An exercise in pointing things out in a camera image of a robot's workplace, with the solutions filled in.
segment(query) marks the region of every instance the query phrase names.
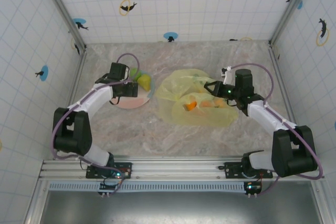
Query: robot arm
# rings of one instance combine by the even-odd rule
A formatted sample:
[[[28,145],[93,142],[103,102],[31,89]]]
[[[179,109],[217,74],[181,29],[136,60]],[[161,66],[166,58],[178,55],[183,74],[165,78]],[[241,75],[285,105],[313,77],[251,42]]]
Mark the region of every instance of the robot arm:
[[[92,143],[90,119],[112,98],[138,96],[137,83],[122,82],[128,79],[129,70],[126,65],[113,62],[110,72],[99,78],[93,88],[78,102],[55,111],[54,128],[65,113],[77,106],[58,128],[54,141],[55,149],[66,153],[76,153],[85,160],[100,166],[113,167],[113,155]],[[106,85],[112,82],[121,83],[113,86]]]
[[[255,170],[258,169],[266,169],[274,170],[280,177],[286,177],[317,169],[317,163],[310,152],[283,122],[286,121],[289,127],[303,137],[315,152],[311,130],[307,126],[297,126],[288,122],[267,102],[264,103],[264,98],[254,93],[250,70],[236,70],[234,86],[228,84],[232,80],[230,67],[222,69],[222,77],[225,77],[224,82],[207,83],[204,88],[216,97],[227,99],[228,102],[235,100],[239,110],[256,120],[268,134],[273,136],[271,152],[259,151],[244,154],[242,164],[246,175],[255,174]]]

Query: metal bar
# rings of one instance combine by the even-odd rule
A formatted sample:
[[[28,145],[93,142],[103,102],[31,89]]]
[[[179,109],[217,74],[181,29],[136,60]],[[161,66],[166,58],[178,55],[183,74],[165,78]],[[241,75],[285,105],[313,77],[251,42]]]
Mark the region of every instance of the metal bar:
[[[49,182],[39,180],[36,189],[24,224],[37,224],[41,222],[43,210],[48,198]]]
[[[110,193],[111,190],[100,189],[100,182],[83,182],[83,181],[62,181],[55,180],[50,183],[48,188],[50,191],[94,191],[101,193]],[[142,182],[129,180],[125,181],[119,193],[138,193],[138,192],[154,192],[154,191],[225,191],[230,193],[245,193],[244,182]]]
[[[204,160],[189,160],[186,157],[161,157],[116,159],[116,162],[132,162],[132,177],[127,181],[250,181],[251,179],[226,179],[225,172],[218,166],[224,162],[239,162],[241,158],[204,158]],[[317,176],[317,171],[306,173]],[[86,179],[86,171],[80,168],[79,161],[44,161],[40,179],[43,180],[83,180],[102,181],[102,179]],[[286,181],[305,180],[298,176],[282,178]]]
[[[82,57],[81,57],[81,59],[79,61],[79,64],[78,64],[78,66],[76,68],[75,78],[74,78],[74,80],[72,82],[71,92],[70,92],[68,100],[67,100],[67,104],[68,105],[72,105],[74,103],[74,101],[75,101],[75,95],[76,95],[76,92],[77,92],[79,79],[80,79],[80,76],[81,76],[82,71],[83,71],[86,55],[87,55],[87,52],[84,51],[84,53],[83,53],[83,55],[82,55]]]
[[[286,111],[287,111],[287,114],[288,114],[288,119],[291,122],[296,123],[296,119],[295,119],[295,116],[294,116],[294,113],[293,113],[293,108],[292,108],[292,106],[290,104],[290,101],[289,101],[289,98],[288,98],[288,93],[287,93],[287,90],[286,90],[285,83],[283,82],[283,78],[282,78],[282,75],[281,75],[281,72],[280,72],[280,68],[279,68],[277,58],[275,56],[273,48],[269,48],[268,51],[269,51],[269,55],[271,57],[271,61],[272,61],[272,64],[273,64],[273,68],[274,68],[274,71],[275,71],[276,78],[277,78],[279,86],[280,86],[280,92],[281,92],[283,101],[285,103]]]
[[[320,211],[320,217],[322,219],[322,223],[336,223],[336,220],[333,218],[331,210],[329,208],[329,204],[326,197],[326,191],[322,186],[321,181],[313,181],[311,182],[312,190],[315,195],[315,200],[317,203],[317,207]]]
[[[272,36],[271,45],[275,45],[276,42],[278,41],[278,39],[279,39],[282,31],[284,30],[284,28],[287,25],[290,17],[292,16],[292,14],[294,13],[294,11],[298,7],[300,1],[301,0],[290,0],[289,6],[287,7],[285,13],[281,17],[280,22],[277,25],[277,28],[276,28],[273,36]]]
[[[64,22],[67,24],[73,39],[76,42],[76,45],[79,47],[79,49],[82,50],[82,52],[85,51],[85,43],[82,39],[82,37],[79,34],[79,31],[77,27],[75,26],[75,23],[72,21],[72,18],[70,14],[68,13],[68,10],[66,9],[65,5],[63,4],[62,0],[52,0],[56,6],[56,8],[59,10]]]

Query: yellow fruit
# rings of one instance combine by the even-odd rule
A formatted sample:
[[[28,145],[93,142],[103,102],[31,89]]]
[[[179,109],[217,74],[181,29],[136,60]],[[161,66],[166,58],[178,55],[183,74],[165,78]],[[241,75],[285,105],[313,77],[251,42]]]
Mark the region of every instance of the yellow fruit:
[[[137,80],[137,83],[142,87],[145,91],[151,90],[151,77],[148,74],[143,74],[139,79]]]

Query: yellow plastic bag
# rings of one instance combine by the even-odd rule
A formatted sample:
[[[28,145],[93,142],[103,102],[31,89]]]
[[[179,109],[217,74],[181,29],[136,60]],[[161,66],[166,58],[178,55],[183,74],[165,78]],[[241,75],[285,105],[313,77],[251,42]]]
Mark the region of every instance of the yellow plastic bag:
[[[204,89],[206,82],[213,81],[198,69],[174,71],[155,92],[158,116],[167,123],[180,125],[229,126],[238,118],[238,112],[223,98]]]

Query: green fruit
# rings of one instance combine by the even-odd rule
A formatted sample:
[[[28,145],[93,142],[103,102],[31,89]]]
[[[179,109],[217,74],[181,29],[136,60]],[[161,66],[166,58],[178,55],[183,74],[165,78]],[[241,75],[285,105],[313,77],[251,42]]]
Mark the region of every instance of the green fruit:
[[[151,77],[148,74],[143,74],[138,80],[137,83],[142,87],[145,91],[151,90]]]
[[[140,70],[139,70],[138,74],[136,76],[134,76],[136,72],[137,72],[136,68],[132,68],[131,71],[130,71],[130,78],[133,81],[137,81],[140,78],[140,76],[141,76]]]

